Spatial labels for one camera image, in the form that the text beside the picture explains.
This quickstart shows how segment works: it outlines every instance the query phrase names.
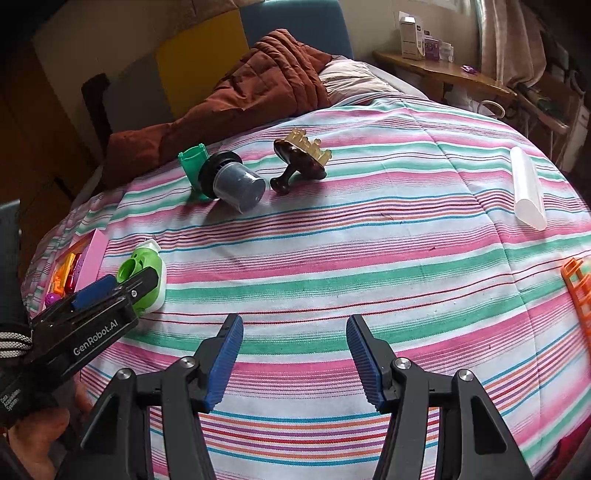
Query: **green cap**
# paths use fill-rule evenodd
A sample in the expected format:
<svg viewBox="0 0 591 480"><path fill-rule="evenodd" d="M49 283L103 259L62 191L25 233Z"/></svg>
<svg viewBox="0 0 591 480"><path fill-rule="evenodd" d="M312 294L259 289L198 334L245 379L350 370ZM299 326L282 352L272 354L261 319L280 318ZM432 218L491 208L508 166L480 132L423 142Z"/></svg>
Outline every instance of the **green cap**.
<svg viewBox="0 0 591 480"><path fill-rule="evenodd" d="M199 194L200 200L211 201L210 198L203 194L201 185L199 184L199 172L201 172L201 167L203 167L203 164L208 158L209 154L205 149L205 145L202 143L178 154L178 160L181 162L181 166L191 183L191 187L193 187L193 191Z"/></svg>

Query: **blue gripper pad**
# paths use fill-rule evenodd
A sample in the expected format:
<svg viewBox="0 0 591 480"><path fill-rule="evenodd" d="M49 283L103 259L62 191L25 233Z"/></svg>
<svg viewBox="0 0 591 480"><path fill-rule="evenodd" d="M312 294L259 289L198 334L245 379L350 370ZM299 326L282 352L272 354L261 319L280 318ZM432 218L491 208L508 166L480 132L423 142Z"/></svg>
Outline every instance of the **blue gripper pad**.
<svg viewBox="0 0 591 480"><path fill-rule="evenodd" d="M363 385L365 396L368 402L379 411L385 402L382 392L382 375L369 350L369 346L363 338L359 326L352 316L347 320L346 333L347 344L355 362L359 379Z"/></svg>
<svg viewBox="0 0 591 480"><path fill-rule="evenodd" d="M219 347L207 382L204 403L209 410L213 410L214 406L222 401L232 368L234 368L236 357L238 357L238 350L242 345L243 333L242 317L237 315L235 319L228 317L217 334L215 340L222 338L223 343Z"/></svg>
<svg viewBox="0 0 591 480"><path fill-rule="evenodd" d="M77 292L76 298L72 300L72 308L74 310L85 309L105 299L116 286L117 279L115 276L105 275Z"/></svg>

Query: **brown blanket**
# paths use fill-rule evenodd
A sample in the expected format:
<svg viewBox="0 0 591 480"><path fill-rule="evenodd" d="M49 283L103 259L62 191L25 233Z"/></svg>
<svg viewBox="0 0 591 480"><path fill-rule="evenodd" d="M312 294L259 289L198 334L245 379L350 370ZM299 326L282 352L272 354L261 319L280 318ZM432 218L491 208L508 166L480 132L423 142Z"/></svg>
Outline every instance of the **brown blanket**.
<svg viewBox="0 0 591 480"><path fill-rule="evenodd" d="M171 124L112 134L102 180L130 182L194 145L223 140L282 118L330 106L318 72L331 55L275 30L246 54L213 93Z"/></svg>

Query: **human hand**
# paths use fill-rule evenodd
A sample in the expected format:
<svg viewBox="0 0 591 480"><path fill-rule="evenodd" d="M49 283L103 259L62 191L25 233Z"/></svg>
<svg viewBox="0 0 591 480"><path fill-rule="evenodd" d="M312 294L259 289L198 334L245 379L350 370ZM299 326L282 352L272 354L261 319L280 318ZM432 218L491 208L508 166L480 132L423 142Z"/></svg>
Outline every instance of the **human hand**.
<svg viewBox="0 0 591 480"><path fill-rule="evenodd" d="M86 388L76 382L75 403L83 416L92 409ZM49 449L70 423L66 408L48 408L19 420L8 430L10 447L33 480L53 480L56 468L49 458Z"/></svg>

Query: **metal screw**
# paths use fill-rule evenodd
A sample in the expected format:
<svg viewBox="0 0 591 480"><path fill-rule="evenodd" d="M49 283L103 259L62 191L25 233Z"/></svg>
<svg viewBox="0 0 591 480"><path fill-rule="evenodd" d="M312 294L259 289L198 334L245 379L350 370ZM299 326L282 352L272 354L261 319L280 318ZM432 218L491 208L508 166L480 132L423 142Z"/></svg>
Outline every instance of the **metal screw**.
<svg viewBox="0 0 591 480"><path fill-rule="evenodd" d="M463 368L457 373L457 376L460 377L464 382L470 382L474 380L474 374L469 370Z"/></svg>
<svg viewBox="0 0 591 480"><path fill-rule="evenodd" d="M132 373L133 372L130 368L122 368L115 375L117 375L117 378L119 378L119 380L127 380L129 377L131 377Z"/></svg>
<svg viewBox="0 0 591 480"><path fill-rule="evenodd" d="M401 356L394 361L394 365L400 370L408 370L413 363L408 359Z"/></svg>
<svg viewBox="0 0 591 480"><path fill-rule="evenodd" d="M183 368L193 368L197 364L195 358L192 356L184 356L180 359L180 362Z"/></svg>

